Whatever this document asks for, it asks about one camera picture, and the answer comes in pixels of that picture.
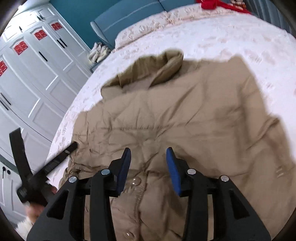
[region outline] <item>white bedspread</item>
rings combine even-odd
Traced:
[[[64,116],[52,142],[49,158],[71,142],[78,114],[101,100],[100,88],[143,55],[168,48],[184,51],[184,59],[228,60],[241,55],[257,78],[267,109],[283,120],[296,158],[296,40],[254,16],[245,14],[208,18],[152,32],[111,53],[81,89]],[[68,161],[51,176],[58,186]]]

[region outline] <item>beige down jacket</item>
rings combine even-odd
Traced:
[[[111,199],[123,240],[181,240],[187,199],[173,191],[165,152],[209,177],[230,176],[271,236],[296,207],[295,168],[280,120],[266,113],[244,62],[185,61],[178,50],[142,57],[102,88],[103,100],[76,120],[61,180],[93,176],[132,153],[125,189]],[[85,239],[89,240],[89,199]]]

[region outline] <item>person's hand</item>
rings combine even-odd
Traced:
[[[52,187],[52,192],[54,194],[57,193],[57,188]],[[44,207],[37,203],[30,203],[29,206],[25,206],[26,214],[30,221],[34,224],[37,220],[37,218],[40,216],[40,214],[43,212]]]

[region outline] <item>jacket snap button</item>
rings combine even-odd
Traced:
[[[127,232],[127,233],[125,234],[125,237],[126,237],[126,238],[129,238],[129,239],[133,239],[133,238],[134,238],[134,235],[133,235],[131,232]]]
[[[141,178],[139,178],[139,177],[135,177],[134,179],[133,179],[133,185],[134,186],[139,186],[140,184],[141,184]]]

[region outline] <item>teal wall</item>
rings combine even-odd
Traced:
[[[50,3],[70,24],[82,40],[92,48],[101,41],[90,26],[101,13],[120,0],[50,0]]]

